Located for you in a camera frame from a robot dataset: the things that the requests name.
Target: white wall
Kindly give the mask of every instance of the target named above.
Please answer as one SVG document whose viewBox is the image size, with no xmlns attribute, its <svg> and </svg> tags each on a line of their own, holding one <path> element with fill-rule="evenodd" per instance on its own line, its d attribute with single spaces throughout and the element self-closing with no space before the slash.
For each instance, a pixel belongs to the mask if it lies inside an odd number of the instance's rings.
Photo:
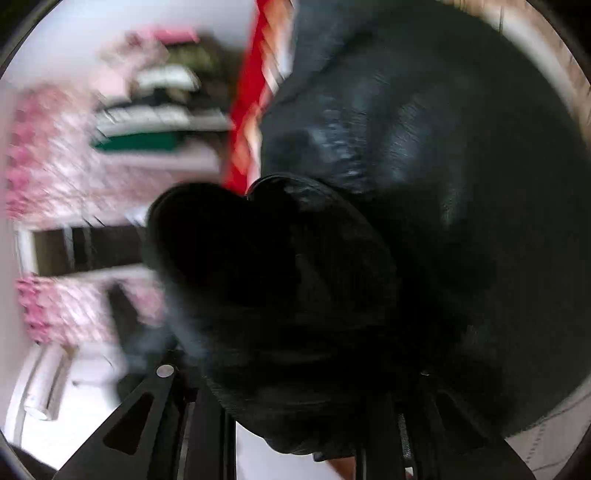
<svg viewBox="0 0 591 480">
<path fill-rule="evenodd" d="M 85 77 L 95 52 L 138 27 L 208 30 L 223 44 L 245 47 L 254 0 L 63 0 L 33 30 L 5 78 L 17 87 Z"/>
<path fill-rule="evenodd" d="M 15 99 L 15 89 L 6 80 L 0 79 L 0 177 L 2 179 L 5 178 L 6 148 Z M 4 424 L 12 390 L 22 363 L 33 345 L 25 332 L 17 301 L 15 280 L 20 275 L 14 230 L 5 214 L 4 194 L 3 187 L 0 194 L 0 426 Z"/>
</svg>

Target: pink fabric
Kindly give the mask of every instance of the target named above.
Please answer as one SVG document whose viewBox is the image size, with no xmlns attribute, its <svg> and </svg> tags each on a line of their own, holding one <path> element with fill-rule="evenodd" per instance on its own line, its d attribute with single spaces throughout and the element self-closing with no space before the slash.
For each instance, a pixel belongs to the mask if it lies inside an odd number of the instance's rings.
<svg viewBox="0 0 591 480">
<path fill-rule="evenodd" d="M 153 38 L 165 45 L 184 42 L 198 42 L 199 37 L 194 28 L 145 28 L 137 32 L 142 38 Z"/>
<path fill-rule="evenodd" d="M 90 88 L 107 103 L 129 100 L 131 82 L 143 69 L 163 64 L 168 51 L 158 40 L 128 35 L 102 53 L 105 64 L 90 78 Z"/>
<path fill-rule="evenodd" d="M 27 92 L 19 102 L 13 130 L 34 134 L 19 135 L 30 140 L 9 149 L 7 211 L 23 227 L 58 228 L 94 218 L 105 225 L 127 223 L 130 209 L 199 176 L 105 161 L 88 142 L 94 105 L 90 92 L 53 85 Z"/>
<path fill-rule="evenodd" d="M 163 296 L 149 278 L 45 278 L 29 276 L 17 282 L 30 336 L 39 342 L 79 345 L 90 341 L 116 341 L 106 289 L 121 283 L 140 313 L 139 320 L 159 325 Z"/>
</svg>

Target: stacked clothes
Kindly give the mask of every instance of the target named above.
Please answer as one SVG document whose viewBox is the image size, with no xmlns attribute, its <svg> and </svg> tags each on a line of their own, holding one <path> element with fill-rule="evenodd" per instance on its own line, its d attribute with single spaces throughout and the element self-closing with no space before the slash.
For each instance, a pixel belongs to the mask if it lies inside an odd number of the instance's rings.
<svg viewBox="0 0 591 480">
<path fill-rule="evenodd" d="M 164 298 L 157 279 L 144 267 L 122 267 L 96 276 L 19 278 L 27 333 L 36 342 L 61 345 L 113 342 L 119 326 L 111 321 L 106 291 L 114 283 L 134 305 L 138 322 L 151 327 L 162 324 Z"/>
<path fill-rule="evenodd" d="M 171 152 L 195 132 L 230 130 L 229 82 L 215 41 L 191 30 L 128 33 L 101 52 L 91 145 Z"/>
</svg>

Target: green towel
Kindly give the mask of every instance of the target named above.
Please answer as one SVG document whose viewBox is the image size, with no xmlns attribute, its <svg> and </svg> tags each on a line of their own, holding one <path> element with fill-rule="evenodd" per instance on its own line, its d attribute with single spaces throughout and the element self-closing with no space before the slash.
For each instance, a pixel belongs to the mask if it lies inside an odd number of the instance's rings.
<svg viewBox="0 0 591 480">
<path fill-rule="evenodd" d="M 179 132 L 156 132 L 122 135 L 105 140 L 94 140 L 91 145 L 96 150 L 111 151 L 165 151 L 170 152 L 178 148 L 183 139 Z"/>
</svg>

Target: black jacket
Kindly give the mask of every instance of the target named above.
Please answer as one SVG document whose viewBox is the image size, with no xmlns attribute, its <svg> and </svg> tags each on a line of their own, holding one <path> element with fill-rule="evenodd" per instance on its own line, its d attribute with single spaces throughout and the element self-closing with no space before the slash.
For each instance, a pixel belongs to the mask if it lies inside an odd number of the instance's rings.
<svg viewBox="0 0 591 480">
<path fill-rule="evenodd" d="M 503 434 L 591 370 L 591 171 L 491 27 L 431 0 L 302 0 L 248 199 L 152 207 L 171 330 L 276 450 L 350 454 L 367 397 L 429 369 Z"/>
</svg>

